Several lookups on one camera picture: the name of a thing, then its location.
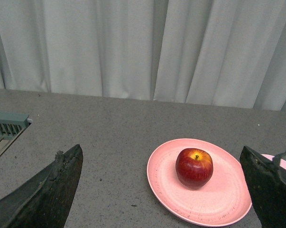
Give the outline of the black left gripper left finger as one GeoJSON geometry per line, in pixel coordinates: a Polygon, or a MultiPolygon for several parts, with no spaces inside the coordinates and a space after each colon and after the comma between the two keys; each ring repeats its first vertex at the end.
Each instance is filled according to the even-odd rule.
{"type": "Polygon", "coordinates": [[[62,228],[69,215],[83,166],[79,144],[13,192],[0,199],[0,228],[62,228]]]}

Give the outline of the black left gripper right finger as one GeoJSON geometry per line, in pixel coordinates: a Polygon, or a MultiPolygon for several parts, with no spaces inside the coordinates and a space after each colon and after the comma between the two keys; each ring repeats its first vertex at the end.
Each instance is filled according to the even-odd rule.
{"type": "Polygon", "coordinates": [[[252,205],[263,228],[286,228],[286,169],[280,165],[286,151],[272,160],[248,146],[240,155],[252,205]]]}

